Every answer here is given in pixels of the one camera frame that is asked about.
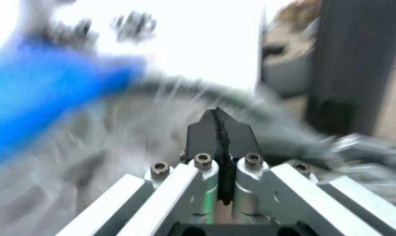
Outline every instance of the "metal fastener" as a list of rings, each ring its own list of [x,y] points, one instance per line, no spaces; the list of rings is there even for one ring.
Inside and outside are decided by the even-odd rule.
[[[186,150],[184,148],[180,149],[179,162],[180,163],[185,163],[186,162]]]
[[[310,167],[304,163],[294,163],[293,167],[294,169],[296,169],[298,172],[300,172],[305,176],[309,176],[311,173]]]
[[[244,164],[247,168],[256,171],[262,168],[263,158],[261,157],[261,155],[251,152],[246,155]]]
[[[213,159],[211,158],[211,155],[204,152],[196,154],[194,159],[195,167],[201,171],[206,171],[211,169],[212,162]]]
[[[154,163],[150,167],[153,179],[165,179],[170,173],[169,164],[165,161]]]

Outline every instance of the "gloved hand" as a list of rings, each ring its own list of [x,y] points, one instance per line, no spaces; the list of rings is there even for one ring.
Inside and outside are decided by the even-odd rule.
[[[98,61],[38,39],[14,39],[0,51],[0,162],[62,112],[123,90],[143,76],[141,58]]]

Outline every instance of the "hex socket screw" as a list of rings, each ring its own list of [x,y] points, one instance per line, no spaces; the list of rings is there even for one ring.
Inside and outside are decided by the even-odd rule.
[[[311,173],[310,167],[304,163],[294,163],[293,167],[304,176],[309,176]]]
[[[246,155],[244,164],[250,170],[257,171],[263,166],[263,158],[257,153],[250,152]]]
[[[150,167],[151,177],[153,179],[165,179],[170,173],[170,166],[165,161],[153,163]]]
[[[198,153],[194,158],[194,165],[201,171],[207,171],[211,169],[213,159],[208,153]]]

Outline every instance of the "black metal post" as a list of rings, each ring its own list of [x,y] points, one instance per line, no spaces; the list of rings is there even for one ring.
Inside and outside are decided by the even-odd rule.
[[[306,120],[371,135],[396,55],[396,0],[323,0]]]

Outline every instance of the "blue glove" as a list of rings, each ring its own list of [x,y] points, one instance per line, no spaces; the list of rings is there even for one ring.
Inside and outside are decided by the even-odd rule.
[[[0,162],[59,115],[143,76],[140,58],[112,64],[25,39],[0,52]]]

